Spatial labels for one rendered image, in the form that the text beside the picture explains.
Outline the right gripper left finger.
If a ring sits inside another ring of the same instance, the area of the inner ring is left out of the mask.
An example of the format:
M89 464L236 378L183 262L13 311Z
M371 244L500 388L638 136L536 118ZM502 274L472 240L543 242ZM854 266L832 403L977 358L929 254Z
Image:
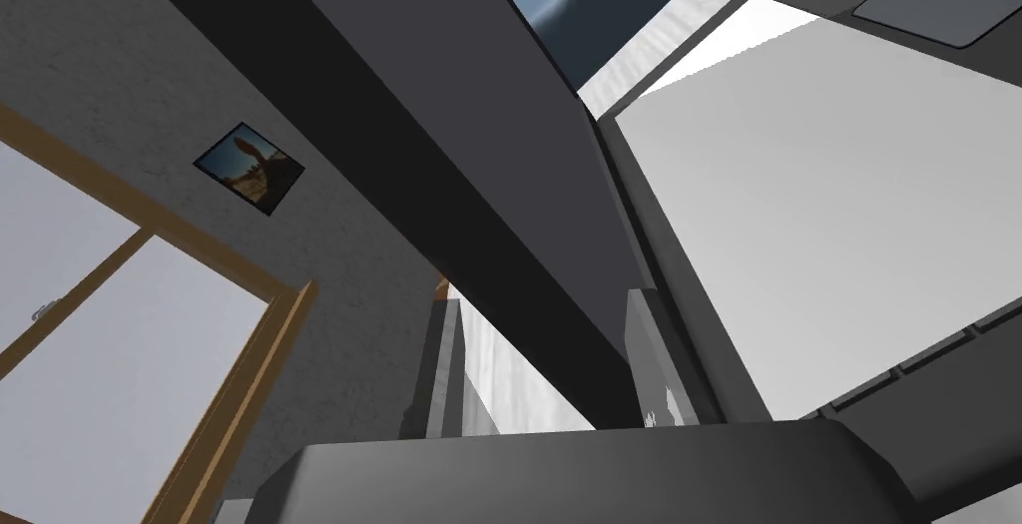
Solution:
M466 344L457 299L436 299L430 312L411 404L400 439L497 435L466 371Z

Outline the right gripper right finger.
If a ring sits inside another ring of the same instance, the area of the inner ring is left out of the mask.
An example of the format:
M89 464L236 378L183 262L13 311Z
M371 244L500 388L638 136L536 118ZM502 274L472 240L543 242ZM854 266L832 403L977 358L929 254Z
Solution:
M625 346L643 422L647 427L698 425L664 341L661 313L655 290L628 291Z

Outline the dark grey appliance door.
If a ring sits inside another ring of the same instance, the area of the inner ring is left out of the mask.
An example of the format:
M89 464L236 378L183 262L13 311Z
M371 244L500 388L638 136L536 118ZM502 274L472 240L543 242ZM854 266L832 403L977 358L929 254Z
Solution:
M616 116L775 420L1022 296L1022 88L749 0Z

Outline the dark grey appliance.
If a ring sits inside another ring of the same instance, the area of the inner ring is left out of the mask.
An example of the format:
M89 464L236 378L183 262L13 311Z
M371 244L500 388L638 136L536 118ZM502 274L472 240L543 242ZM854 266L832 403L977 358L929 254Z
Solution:
M580 88L596 113L664 341L700 423L804 459L834 493L847 444L879 454L919 524L1022 524L1022 296L804 416L775 420L616 116L749 0L669 0ZM1022 0L773 0L1022 88Z

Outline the wooden framed window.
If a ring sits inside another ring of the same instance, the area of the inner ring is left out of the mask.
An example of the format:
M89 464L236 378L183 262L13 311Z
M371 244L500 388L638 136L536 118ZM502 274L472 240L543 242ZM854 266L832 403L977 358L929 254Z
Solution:
M0 103L0 524L206 524L317 292Z

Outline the framed picture on wall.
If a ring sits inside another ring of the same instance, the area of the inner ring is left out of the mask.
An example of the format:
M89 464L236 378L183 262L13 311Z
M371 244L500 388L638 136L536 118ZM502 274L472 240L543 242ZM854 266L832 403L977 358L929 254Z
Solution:
M277 209L305 171L245 122L231 128L194 165L266 217Z

